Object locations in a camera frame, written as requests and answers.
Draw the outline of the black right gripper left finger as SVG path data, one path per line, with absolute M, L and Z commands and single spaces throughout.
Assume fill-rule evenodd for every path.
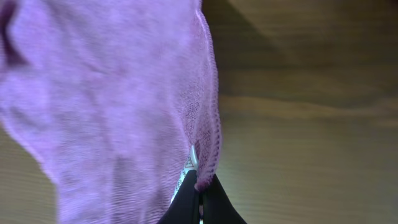
M 195 170 L 188 171 L 171 206 L 158 224 L 199 224 L 199 193 L 194 188 Z

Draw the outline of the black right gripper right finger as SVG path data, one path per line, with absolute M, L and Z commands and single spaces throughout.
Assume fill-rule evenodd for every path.
M 204 224 L 246 224 L 230 202 L 216 175 L 201 194 L 203 200 Z

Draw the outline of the purple microfiber cloth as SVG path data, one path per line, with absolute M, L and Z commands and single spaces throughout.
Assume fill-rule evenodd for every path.
M 1 2 L 1 122 L 55 184 L 59 223 L 156 223 L 191 148 L 220 158 L 199 0 Z

